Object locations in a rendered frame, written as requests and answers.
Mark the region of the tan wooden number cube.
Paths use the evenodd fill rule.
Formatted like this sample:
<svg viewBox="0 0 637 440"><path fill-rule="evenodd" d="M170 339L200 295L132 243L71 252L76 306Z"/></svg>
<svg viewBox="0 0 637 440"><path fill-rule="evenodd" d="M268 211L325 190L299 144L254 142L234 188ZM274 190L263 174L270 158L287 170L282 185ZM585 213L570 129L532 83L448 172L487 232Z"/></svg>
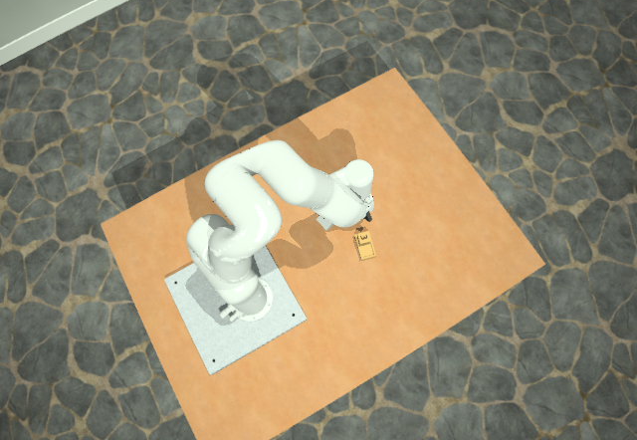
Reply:
<svg viewBox="0 0 637 440"><path fill-rule="evenodd" d="M357 234L357 240L358 240L359 246L364 246L364 245L370 244L370 238L369 238L368 231L358 233Z"/></svg>

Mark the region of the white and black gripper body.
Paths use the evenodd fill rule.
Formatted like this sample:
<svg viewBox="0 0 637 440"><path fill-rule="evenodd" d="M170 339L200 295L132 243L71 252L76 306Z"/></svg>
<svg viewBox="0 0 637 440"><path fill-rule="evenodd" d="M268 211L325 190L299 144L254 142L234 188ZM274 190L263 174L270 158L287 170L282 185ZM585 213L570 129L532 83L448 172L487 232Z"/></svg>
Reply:
<svg viewBox="0 0 637 440"><path fill-rule="evenodd" d="M366 202L364 202L364 204L365 204L365 206L366 206L366 211L365 211L365 214L364 214L363 218L366 216L366 213L367 213L368 211L369 211L369 212L372 212L372 211L373 211L374 202L373 202L373 198L372 198L372 195L371 195L371 194L370 194L370 200L372 201L370 204L367 204ZM368 206L368 205L369 205L369 206ZM363 219L363 218L362 218L362 219Z"/></svg>

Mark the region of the tan wooden calendar tray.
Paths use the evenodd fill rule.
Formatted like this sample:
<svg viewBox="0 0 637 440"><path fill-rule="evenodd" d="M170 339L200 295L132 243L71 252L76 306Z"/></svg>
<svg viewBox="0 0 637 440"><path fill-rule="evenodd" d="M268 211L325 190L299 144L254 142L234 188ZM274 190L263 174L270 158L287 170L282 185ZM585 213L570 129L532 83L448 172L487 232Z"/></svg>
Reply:
<svg viewBox="0 0 637 440"><path fill-rule="evenodd" d="M357 234L354 235L354 238L355 238L355 242L357 245L357 249L358 249L361 261L376 257L371 238L370 238L370 244L364 245L364 246L359 246L359 243L357 240Z"/></svg>

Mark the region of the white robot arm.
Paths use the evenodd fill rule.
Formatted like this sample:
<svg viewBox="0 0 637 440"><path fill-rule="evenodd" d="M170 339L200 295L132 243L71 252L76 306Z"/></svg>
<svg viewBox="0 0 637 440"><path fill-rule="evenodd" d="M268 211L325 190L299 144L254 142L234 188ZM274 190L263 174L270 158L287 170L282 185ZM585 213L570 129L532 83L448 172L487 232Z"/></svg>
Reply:
<svg viewBox="0 0 637 440"><path fill-rule="evenodd" d="M236 317L257 321L273 304L270 286L251 268L252 255L278 234L282 215L253 177L256 174L285 202L312 209L325 230L333 224L355 225L365 214L364 202L372 202L373 169L368 162L356 159L327 174L309 166L282 140L261 143L211 168L204 180L205 190L235 228L222 216L207 214L191 225L186 244L194 264L229 304L219 315L224 319L233 312L231 322Z"/></svg>

